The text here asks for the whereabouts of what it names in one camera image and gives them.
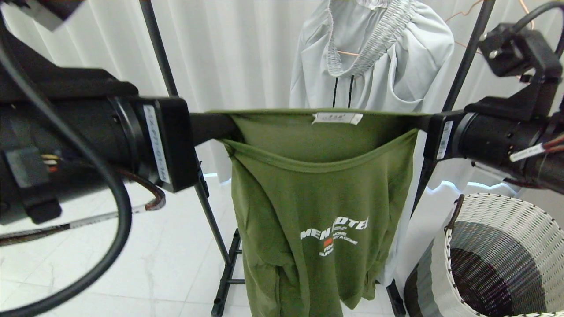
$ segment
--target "white curtain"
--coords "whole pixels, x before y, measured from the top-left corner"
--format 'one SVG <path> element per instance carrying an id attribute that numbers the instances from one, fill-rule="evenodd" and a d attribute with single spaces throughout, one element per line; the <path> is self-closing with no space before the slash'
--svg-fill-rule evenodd
<path id="1" fill-rule="evenodd" d="M 445 20 L 470 9 L 473 0 L 423 0 Z M 529 9 L 544 0 L 525 0 Z M 158 0 L 158 26 L 180 95 L 190 111 L 287 107 L 290 75 L 303 21 L 319 4 L 315 0 Z M 61 66 L 104 68 L 135 84 L 142 95 L 166 95 L 155 53 L 136 0 L 88 0 L 62 27 L 51 33 L 17 9 L 3 5 L 15 36 Z M 467 43 L 479 5 L 448 24 L 455 40 Z M 498 0 L 487 29 L 524 14 L 519 0 Z M 562 29 L 558 11 L 535 20 L 535 28 L 556 46 Z M 444 96 L 456 74 L 464 48 L 456 46 L 444 81 Z M 496 78 L 477 55 L 455 109 L 487 95 L 509 96 L 522 87 L 515 78 Z M 559 104 L 562 86 L 555 101 Z M 198 147 L 204 173 L 225 180 L 230 163 L 224 149 L 209 142 Z M 431 181 L 448 179 L 458 187 L 468 181 L 497 182 L 469 169 L 469 162 L 446 161 Z"/>

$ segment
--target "laundry basket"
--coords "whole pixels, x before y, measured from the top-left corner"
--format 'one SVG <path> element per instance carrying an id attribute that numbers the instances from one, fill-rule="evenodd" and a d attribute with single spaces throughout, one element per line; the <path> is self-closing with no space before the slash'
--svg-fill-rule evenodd
<path id="1" fill-rule="evenodd" d="M 404 296 L 410 317 L 564 317 L 564 231 L 529 202 L 461 195 Z"/>

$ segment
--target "white cable label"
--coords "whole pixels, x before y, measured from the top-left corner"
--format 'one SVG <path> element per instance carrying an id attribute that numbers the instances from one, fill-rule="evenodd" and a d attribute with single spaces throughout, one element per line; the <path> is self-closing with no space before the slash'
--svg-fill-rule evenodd
<path id="1" fill-rule="evenodd" d="M 447 154 L 448 140 L 450 140 L 451 138 L 451 131 L 453 124 L 454 121 L 447 121 L 444 124 L 443 135 L 440 138 L 439 151 L 437 153 L 437 160 L 444 159 L 444 156 Z"/>
<path id="2" fill-rule="evenodd" d="M 543 144 L 539 143 L 535 146 L 532 146 L 530 148 L 526 148 L 523 151 L 519 151 L 517 153 L 513 153 L 509 156 L 509 159 L 511 160 L 511 162 L 517 162 L 517 161 L 521 161 L 523 159 L 526 159 L 528 157 L 531 156 L 535 156 L 535 155 L 539 155 L 544 153 L 544 148 L 543 148 Z"/>
<path id="3" fill-rule="evenodd" d="M 314 121 L 311 124 L 317 123 L 332 123 L 332 124 L 352 124 L 357 125 L 362 119 L 362 113 L 350 112 L 319 112 L 314 113 Z"/>
<path id="4" fill-rule="evenodd" d="M 157 114 L 152 105 L 143 105 L 145 118 L 147 119 L 147 128 L 149 128 L 149 136 L 153 145 L 153 153 L 157 162 L 158 176 L 163 182 L 170 184 L 169 169 L 166 166 L 165 151 L 162 149 L 161 133 L 158 130 Z"/>

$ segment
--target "drawstring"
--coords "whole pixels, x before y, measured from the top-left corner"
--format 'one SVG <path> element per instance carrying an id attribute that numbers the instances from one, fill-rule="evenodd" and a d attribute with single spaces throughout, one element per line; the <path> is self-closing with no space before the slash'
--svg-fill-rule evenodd
<path id="1" fill-rule="evenodd" d="M 339 78 L 335 78 L 335 91 L 333 92 L 333 108 L 335 107 L 335 98 L 337 97 L 337 84 L 339 83 Z"/>
<path id="2" fill-rule="evenodd" d="M 353 82 L 354 82 L 354 75 L 351 76 L 351 85 L 349 87 L 349 105 L 348 108 L 351 108 L 351 99 L 353 95 Z M 333 91 L 333 108 L 335 108 L 335 99 L 337 98 L 337 84 L 339 84 L 339 78 L 335 78 L 335 90 Z"/>
<path id="3" fill-rule="evenodd" d="M 351 76 L 351 86 L 349 87 L 349 109 L 351 108 L 351 97 L 353 95 L 353 81 L 354 75 Z"/>

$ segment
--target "green shirt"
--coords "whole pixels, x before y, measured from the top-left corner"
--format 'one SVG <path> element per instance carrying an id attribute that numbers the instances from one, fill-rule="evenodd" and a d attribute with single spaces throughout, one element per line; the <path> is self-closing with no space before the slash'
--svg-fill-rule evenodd
<path id="1" fill-rule="evenodd" d="M 357 125 L 312 123 L 329 115 Z M 374 299 L 412 179 L 417 130 L 405 114 L 350 109 L 223 111 L 221 140 L 253 316 L 342 317 Z"/>

